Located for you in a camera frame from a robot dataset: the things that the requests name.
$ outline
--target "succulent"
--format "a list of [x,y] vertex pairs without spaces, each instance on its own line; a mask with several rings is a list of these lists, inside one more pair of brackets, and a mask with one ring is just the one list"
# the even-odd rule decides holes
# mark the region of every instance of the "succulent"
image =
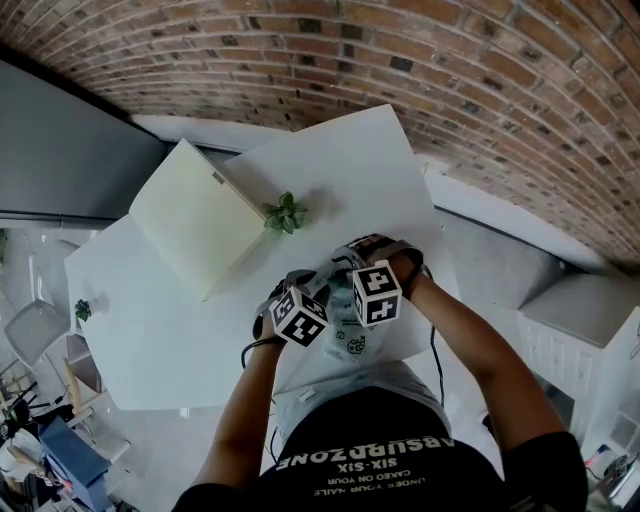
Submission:
[[86,300],[79,300],[76,302],[76,316],[83,322],[89,320],[89,317],[91,316],[91,307]]
[[278,202],[279,206],[272,204],[262,205],[267,214],[264,227],[270,228],[275,234],[281,234],[286,231],[292,235],[296,229],[300,229],[304,225],[307,208],[296,203],[291,192],[282,194]]

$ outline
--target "tiled floor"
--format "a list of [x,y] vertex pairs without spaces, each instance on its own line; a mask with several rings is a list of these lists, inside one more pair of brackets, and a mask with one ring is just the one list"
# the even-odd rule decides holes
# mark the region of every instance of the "tiled floor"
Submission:
[[[562,276],[556,258],[513,239],[457,217],[438,213],[447,233],[460,292],[464,302],[492,323],[510,343],[518,343],[515,310],[527,299]],[[16,310],[31,301],[29,265],[35,255],[36,278],[42,278],[45,300],[67,310],[66,279],[62,259],[66,247],[57,240],[86,242],[90,232],[8,230],[5,264],[0,272],[0,318],[3,326]],[[40,388],[49,397],[64,393],[54,368],[66,355],[64,343],[51,347],[36,368]],[[0,332],[0,367],[13,359]],[[441,352],[445,375],[446,411],[454,436],[476,446],[499,464],[497,447],[478,421],[484,405],[479,389],[460,363]],[[410,366],[438,394],[433,357],[425,352],[411,358]],[[222,407],[171,411],[120,411],[107,396],[95,406],[97,419],[111,434],[127,438],[131,449],[121,465],[130,470],[117,494],[141,511],[170,510],[198,471],[213,437]],[[274,451],[280,447],[276,442]],[[270,465],[265,452],[264,467]]]

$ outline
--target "tabletop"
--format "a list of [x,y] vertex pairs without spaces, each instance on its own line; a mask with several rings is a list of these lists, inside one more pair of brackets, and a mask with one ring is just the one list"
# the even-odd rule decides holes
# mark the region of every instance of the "tabletop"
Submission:
[[[435,280],[458,296],[451,258],[426,184],[389,106],[308,128],[226,162],[230,181],[256,204],[286,190],[309,208],[294,235],[264,236],[226,285],[198,302],[126,216],[67,258],[70,302],[96,298],[83,324],[96,365],[122,409],[226,403],[242,371],[255,308],[285,274],[316,268],[369,233],[404,238],[425,254]],[[429,324],[404,307],[381,357],[405,359],[429,346]],[[275,392],[346,374],[349,365],[288,344]]]

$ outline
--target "curved brick wall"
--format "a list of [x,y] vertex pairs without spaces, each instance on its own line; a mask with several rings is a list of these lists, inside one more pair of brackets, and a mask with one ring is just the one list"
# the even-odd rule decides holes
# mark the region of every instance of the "curved brick wall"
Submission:
[[131,113],[297,130],[391,103],[453,177],[640,263],[640,17],[627,0],[0,6],[1,42]]

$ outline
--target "gray pants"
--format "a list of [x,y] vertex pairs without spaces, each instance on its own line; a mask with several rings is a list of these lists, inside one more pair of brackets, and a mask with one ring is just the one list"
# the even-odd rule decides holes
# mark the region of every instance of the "gray pants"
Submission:
[[349,377],[302,386],[275,395],[276,422],[283,444],[298,424],[317,407],[334,398],[369,387],[386,389],[429,407],[451,434],[451,425],[444,409],[429,388],[405,363],[392,361],[365,368]]

